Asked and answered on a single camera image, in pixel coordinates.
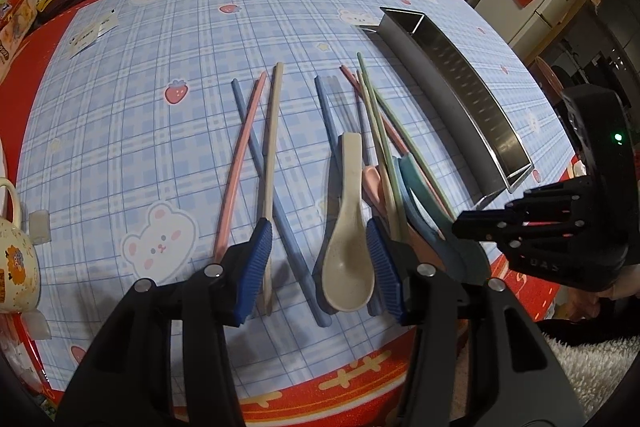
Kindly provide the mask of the beige spoon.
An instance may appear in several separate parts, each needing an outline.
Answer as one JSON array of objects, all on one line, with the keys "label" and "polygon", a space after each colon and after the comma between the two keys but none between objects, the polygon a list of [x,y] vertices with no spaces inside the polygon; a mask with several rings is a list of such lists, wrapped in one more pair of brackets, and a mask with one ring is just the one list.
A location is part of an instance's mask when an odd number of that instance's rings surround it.
[{"label": "beige spoon", "polygon": [[355,312],[367,306],[374,291],[374,270],[361,208],[361,155],[361,135],[344,133],[340,211],[321,270],[324,298],[340,312]]}]

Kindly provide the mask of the green spoon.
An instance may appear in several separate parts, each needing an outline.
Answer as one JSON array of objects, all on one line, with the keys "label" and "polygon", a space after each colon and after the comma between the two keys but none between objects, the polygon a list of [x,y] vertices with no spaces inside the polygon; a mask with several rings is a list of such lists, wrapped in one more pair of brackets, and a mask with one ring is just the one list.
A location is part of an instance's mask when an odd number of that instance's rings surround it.
[{"label": "green spoon", "polygon": [[490,277],[484,248],[469,239],[458,239],[452,220],[440,208],[427,187],[416,161],[409,155],[395,158],[399,191],[410,225],[431,246],[449,276],[463,283],[483,284]]}]

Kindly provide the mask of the green chopstick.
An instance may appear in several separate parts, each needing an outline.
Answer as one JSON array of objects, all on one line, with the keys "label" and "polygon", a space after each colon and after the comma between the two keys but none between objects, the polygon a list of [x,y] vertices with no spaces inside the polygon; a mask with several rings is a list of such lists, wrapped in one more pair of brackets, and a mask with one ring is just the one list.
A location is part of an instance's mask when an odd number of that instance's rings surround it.
[{"label": "green chopstick", "polygon": [[395,115],[393,109],[390,108],[385,98],[382,97],[378,93],[378,90],[373,86],[373,83],[370,79],[366,61],[363,58],[361,52],[357,53],[357,60],[359,64],[359,72],[362,76],[362,80],[368,89],[368,95],[373,100],[373,105],[375,109],[382,108],[385,114],[385,117],[382,119],[383,127],[391,127],[393,129],[392,135],[397,135],[399,141],[402,143],[404,148],[396,146],[397,150],[401,152],[402,150],[405,153],[409,153],[412,158],[416,161],[419,167],[419,171],[422,174],[423,180],[426,182],[427,188],[431,191],[431,194],[435,197],[437,205],[439,208],[445,213],[445,215],[450,219],[454,219],[456,215],[454,214],[454,210],[452,209],[450,202],[445,195],[445,192],[439,187],[438,182],[432,173],[432,170],[429,165],[427,165],[426,160],[424,159],[422,153],[419,150],[419,147],[414,143],[411,138],[409,132],[405,129],[404,125],[401,124],[399,118]]}]

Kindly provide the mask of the beige chopstick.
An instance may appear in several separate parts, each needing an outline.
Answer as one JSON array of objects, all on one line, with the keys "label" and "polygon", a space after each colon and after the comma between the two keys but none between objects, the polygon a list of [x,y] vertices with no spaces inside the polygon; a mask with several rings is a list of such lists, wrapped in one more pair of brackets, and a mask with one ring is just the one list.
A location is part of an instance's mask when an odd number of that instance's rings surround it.
[{"label": "beige chopstick", "polygon": [[[262,214],[269,222],[272,222],[273,219],[274,164],[276,163],[277,154],[279,108],[283,71],[283,63],[277,62],[273,69],[270,102],[268,107],[268,128],[264,166],[264,208],[262,208]],[[262,303],[264,304],[264,311],[267,317],[269,317],[272,312],[272,295],[271,260],[270,257],[267,257],[264,277],[262,278]]]},{"label": "beige chopstick", "polygon": [[387,168],[385,145],[383,144],[384,126],[378,110],[374,107],[372,90],[360,69],[357,70],[357,79],[360,83],[360,87],[362,88],[363,100],[364,104],[366,104],[367,114],[370,120],[376,157],[378,158],[378,173],[380,174],[381,186],[385,199],[387,221],[388,226],[390,227],[390,237],[395,242],[401,242],[404,239],[404,236],[402,236],[400,214],[396,204],[393,187],[390,183],[390,173]]}]

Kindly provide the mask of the blue spoon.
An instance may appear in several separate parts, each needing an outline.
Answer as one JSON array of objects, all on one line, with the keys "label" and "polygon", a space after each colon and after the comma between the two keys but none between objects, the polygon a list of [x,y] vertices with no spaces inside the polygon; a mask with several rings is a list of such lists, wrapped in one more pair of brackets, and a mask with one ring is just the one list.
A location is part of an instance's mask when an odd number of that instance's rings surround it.
[{"label": "blue spoon", "polygon": [[468,266],[459,251],[457,239],[450,232],[450,219],[437,205],[416,163],[409,155],[395,157],[394,169],[410,225],[436,251],[450,277],[465,281],[469,275]]}]

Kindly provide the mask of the stainless steel utensil tray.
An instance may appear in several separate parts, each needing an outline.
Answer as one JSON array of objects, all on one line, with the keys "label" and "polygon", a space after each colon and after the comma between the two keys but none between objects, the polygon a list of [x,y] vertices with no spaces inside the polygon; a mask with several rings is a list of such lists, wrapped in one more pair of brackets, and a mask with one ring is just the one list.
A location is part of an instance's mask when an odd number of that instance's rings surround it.
[{"label": "stainless steel utensil tray", "polygon": [[382,15],[341,17],[368,34],[396,72],[448,154],[462,161],[473,205],[522,194],[534,162],[503,106],[489,89],[471,46],[481,35],[423,12],[382,8]]}]

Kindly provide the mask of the brown trash bin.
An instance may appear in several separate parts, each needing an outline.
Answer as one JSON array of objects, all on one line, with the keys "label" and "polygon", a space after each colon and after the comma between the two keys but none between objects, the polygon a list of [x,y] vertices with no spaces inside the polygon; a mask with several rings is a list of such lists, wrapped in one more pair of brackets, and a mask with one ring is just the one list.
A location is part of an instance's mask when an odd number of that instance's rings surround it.
[{"label": "brown trash bin", "polygon": [[562,83],[560,83],[552,68],[541,57],[534,58],[529,67],[529,72],[551,105],[556,105],[562,101]]}]

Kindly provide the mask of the white refrigerator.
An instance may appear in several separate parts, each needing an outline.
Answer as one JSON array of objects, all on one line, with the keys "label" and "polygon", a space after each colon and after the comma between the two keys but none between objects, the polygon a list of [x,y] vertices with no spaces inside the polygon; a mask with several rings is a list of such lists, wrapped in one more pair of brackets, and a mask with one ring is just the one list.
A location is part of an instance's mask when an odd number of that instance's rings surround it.
[{"label": "white refrigerator", "polygon": [[552,29],[562,22],[576,0],[535,0],[533,12],[509,40],[514,53],[525,60],[533,50],[547,37]]}]

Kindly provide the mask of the yellow cartoon mug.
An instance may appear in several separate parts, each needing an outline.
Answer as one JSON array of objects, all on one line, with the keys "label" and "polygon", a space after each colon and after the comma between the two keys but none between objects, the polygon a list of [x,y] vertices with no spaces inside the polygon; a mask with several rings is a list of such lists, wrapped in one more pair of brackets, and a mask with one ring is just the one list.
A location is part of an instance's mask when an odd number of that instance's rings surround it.
[{"label": "yellow cartoon mug", "polygon": [[22,230],[22,207],[13,183],[1,179],[9,194],[12,219],[1,219],[1,305],[2,313],[25,313],[39,303],[41,284],[37,254],[32,241]]}]

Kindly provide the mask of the small white sachet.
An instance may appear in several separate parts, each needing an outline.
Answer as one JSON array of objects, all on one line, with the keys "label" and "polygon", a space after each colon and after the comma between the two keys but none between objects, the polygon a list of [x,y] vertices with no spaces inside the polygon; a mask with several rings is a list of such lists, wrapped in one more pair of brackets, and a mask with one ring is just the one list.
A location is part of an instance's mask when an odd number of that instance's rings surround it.
[{"label": "small white sachet", "polygon": [[111,10],[97,22],[79,31],[70,39],[68,57],[74,57],[78,53],[92,46],[100,37],[107,34],[118,25],[118,16],[115,10]]}]

